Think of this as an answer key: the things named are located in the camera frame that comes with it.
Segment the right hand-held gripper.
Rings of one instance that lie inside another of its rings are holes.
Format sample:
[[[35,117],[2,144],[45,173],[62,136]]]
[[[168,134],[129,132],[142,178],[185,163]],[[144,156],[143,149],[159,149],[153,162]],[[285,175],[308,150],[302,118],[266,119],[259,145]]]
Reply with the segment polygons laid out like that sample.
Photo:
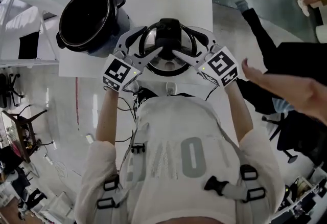
[[[217,45],[217,39],[211,31],[185,25],[182,25],[182,29],[188,34],[192,49],[198,47],[198,54],[191,56],[172,50],[177,58],[193,66],[205,80],[218,87],[226,87],[239,76],[239,65],[233,54],[226,46]]]

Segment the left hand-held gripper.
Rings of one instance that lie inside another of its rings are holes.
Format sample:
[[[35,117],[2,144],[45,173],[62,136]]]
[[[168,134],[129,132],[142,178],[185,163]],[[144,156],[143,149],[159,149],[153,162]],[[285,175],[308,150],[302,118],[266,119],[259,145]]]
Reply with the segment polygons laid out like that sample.
[[[147,28],[147,26],[136,27],[120,36],[113,53],[108,56],[103,67],[105,86],[121,92],[163,50],[163,47],[159,47],[145,56],[129,54],[129,48]]]

